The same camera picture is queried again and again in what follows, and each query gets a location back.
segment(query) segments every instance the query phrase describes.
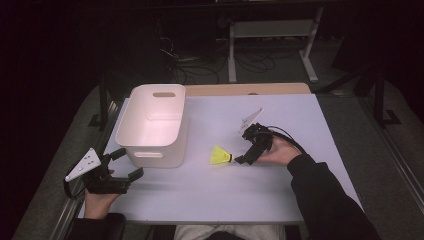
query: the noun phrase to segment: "dark background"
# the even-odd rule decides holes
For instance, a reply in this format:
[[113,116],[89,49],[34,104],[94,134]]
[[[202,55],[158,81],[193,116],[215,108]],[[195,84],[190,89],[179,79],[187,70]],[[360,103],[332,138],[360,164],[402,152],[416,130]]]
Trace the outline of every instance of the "dark background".
[[[0,3],[2,237],[11,238],[78,107],[105,77],[115,99],[143,83],[169,82],[159,35],[172,36],[182,52],[201,51],[226,32],[221,15],[191,11],[121,15],[81,11],[106,1]],[[144,1],[122,1],[144,6]],[[372,60],[405,95],[423,121],[423,3],[364,1],[357,8],[326,8],[319,35],[345,36],[334,67],[352,71]],[[230,18],[243,15],[229,11]],[[196,17],[194,24],[187,19]],[[184,29],[195,29],[190,35]]]

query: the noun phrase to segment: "black sleeve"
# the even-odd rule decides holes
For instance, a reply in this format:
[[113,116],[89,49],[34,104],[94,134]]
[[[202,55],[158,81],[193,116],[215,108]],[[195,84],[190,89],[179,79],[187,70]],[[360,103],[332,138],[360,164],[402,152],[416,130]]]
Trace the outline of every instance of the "black sleeve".
[[293,176],[291,185],[313,240],[380,239],[326,163],[315,163],[303,154],[294,158],[287,169]]
[[67,240],[102,240],[105,238],[106,220],[74,219]]

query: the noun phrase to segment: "floor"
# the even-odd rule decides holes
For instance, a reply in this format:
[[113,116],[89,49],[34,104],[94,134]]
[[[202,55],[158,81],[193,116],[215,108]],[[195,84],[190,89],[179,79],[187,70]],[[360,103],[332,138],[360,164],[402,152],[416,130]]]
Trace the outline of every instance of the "floor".
[[[304,42],[299,38],[237,42],[238,83],[305,82],[314,91],[346,74],[331,68],[340,40],[317,39],[310,59],[319,81],[311,84],[297,52]],[[196,56],[196,60],[192,60],[193,56],[181,57],[171,65],[174,81],[181,84],[228,83],[226,44],[225,41],[219,43],[218,56]],[[419,239],[424,236],[422,209],[405,184],[383,136],[391,136],[417,181],[423,183],[424,163],[420,156],[424,156],[421,147],[424,126],[409,110],[401,93],[386,84],[385,109],[393,110],[402,124],[379,129],[367,110],[372,104],[372,92],[366,98],[357,98],[352,94],[354,86],[355,80],[352,80],[332,94],[318,95],[346,169],[365,213],[383,239]],[[88,127],[93,114],[99,112],[98,99],[98,91],[93,89],[81,105],[14,239],[51,237],[66,201],[61,185],[63,173],[100,135],[98,128]],[[50,211],[45,208],[46,202],[49,202]],[[144,239],[147,232],[148,226],[129,222],[124,240]]]

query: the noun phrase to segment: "white table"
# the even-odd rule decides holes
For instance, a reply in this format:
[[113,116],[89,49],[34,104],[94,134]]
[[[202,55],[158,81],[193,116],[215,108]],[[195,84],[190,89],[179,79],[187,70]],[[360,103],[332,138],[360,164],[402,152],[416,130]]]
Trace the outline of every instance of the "white table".
[[[288,224],[303,221],[285,167],[265,164],[210,165],[213,146],[235,157],[251,146],[238,133],[241,119],[260,107],[262,125],[288,131],[317,161],[328,163],[346,193],[360,204],[337,151],[318,101],[312,94],[187,97],[189,137],[182,165],[147,169],[118,198],[112,212],[147,224]],[[118,118],[105,153],[115,142]],[[110,164],[114,176],[125,177],[136,168],[126,157]]]

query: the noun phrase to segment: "yellow shuttlecock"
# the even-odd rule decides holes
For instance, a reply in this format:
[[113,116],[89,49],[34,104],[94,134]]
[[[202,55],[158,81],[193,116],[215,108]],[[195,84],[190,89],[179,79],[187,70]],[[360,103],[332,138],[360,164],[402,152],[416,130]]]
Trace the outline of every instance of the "yellow shuttlecock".
[[231,154],[219,146],[214,146],[211,154],[211,164],[226,163],[231,161]]

